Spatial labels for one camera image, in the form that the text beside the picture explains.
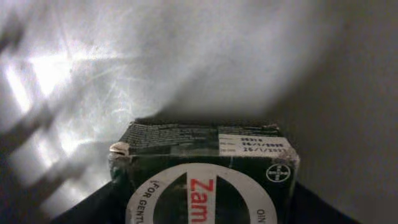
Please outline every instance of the shiny metallic surface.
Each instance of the shiny metallic surface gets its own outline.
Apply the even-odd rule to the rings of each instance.
[[[128,122],[167,113],[276,121],[300,181],[391,223],[396,6],[0,1],[2,216],[42,223],[76,205],[109,181]]]

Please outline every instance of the gray background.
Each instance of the gray background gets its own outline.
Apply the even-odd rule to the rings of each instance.
[[[276,121],[299,181],[396,223],[397,1],[0,1],[2,215],[44,222],[109,180],[134,118]]]

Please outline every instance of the box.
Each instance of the box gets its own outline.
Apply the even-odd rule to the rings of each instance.
[[[110,151],[126,223],[287,223],[300,160],[275,125],[139,120]]]

